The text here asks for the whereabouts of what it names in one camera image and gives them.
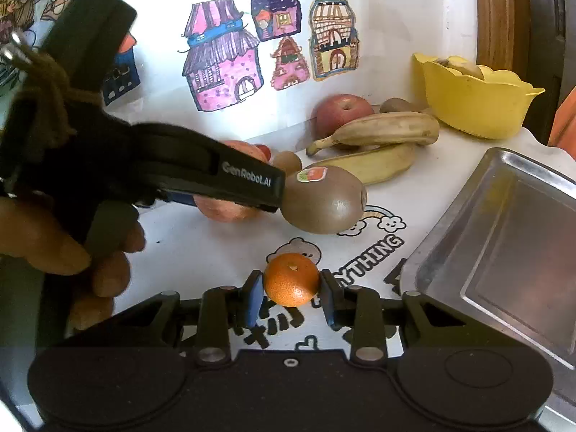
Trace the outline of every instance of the cartoon bear print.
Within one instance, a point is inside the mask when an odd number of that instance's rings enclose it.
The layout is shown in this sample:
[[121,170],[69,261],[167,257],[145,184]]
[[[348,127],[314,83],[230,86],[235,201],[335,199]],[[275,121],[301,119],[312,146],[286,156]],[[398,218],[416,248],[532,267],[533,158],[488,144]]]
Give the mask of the cartoon bear print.
[[318,265],[322,258],[322,251],[312,242],[307,242],[302,237],[294,237],[290,242],[285,243],[275,252],[270,253],[266,257],[266,263],[270,263],[278,255],[284,253],[301,253],[312,260],[315,265]]

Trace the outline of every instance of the hand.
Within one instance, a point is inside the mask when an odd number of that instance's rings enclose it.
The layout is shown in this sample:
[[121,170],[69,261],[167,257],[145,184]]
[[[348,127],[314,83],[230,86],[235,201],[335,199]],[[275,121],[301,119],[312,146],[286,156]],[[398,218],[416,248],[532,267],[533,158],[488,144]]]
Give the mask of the hand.
[[[122,247],[95,265],[91,292],[74,296],[70,309],[74,328],[89,328],[112,315],[113,298],[130,282],[130,263],[124,252],[140,252],[145,244],[144,231],[136,223]],[[0,254],[23,257],[38,270],[63,276],[90,266],[90,255],[64,232],[48,209],[6,197],[0,197]]]

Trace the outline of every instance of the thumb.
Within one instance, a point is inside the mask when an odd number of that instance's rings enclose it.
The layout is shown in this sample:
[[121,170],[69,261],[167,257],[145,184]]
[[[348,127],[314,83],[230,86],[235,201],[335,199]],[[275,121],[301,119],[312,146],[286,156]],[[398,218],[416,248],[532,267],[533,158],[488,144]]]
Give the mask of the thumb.
[[90,264],[88,252],[50,211],[6,197],[0,197],[0,254],[24,257],[38,270],[64,276]]

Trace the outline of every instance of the orange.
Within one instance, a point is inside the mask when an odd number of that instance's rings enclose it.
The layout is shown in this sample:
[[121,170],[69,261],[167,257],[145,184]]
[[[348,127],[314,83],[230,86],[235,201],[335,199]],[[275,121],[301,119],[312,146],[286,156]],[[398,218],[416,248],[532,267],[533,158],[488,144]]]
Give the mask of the orange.
[[284,307],[299,307],[318,292],[318,268],[301,253],[275,257],[264,270],[264,290],[271,300]]

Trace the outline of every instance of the banana stem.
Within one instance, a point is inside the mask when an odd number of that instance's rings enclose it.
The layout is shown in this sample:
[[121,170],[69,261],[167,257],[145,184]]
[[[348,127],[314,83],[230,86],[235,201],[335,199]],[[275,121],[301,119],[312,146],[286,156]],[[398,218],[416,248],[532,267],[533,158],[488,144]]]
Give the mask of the banana stem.
[[335,144],[338,144],[338,141],[336,141],[332,136],[314,141],[306,148],[306,155],[314,156],[318,151],[334,146]]

